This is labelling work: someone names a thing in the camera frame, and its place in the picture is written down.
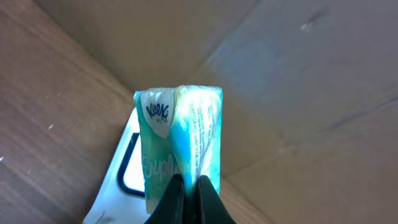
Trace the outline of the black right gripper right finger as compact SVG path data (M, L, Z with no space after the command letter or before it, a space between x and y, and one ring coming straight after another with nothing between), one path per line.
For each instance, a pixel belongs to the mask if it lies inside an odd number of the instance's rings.
M197 223L236 224L213 187L210 179L201 175L195 186Z

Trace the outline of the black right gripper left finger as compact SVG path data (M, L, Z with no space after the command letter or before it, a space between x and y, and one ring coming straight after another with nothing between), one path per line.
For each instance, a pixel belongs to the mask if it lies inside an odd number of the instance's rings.
M185 200L183 177L174 174L153 213L145 224L182 224Z

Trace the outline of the small teal tissue pack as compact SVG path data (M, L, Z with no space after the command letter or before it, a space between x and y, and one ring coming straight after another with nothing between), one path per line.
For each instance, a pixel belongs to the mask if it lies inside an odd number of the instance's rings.
M191 207L197 179L221 181L223 91L217 86L181 85L134 94L141 136L146 210L153 213L174 174L183 177Z

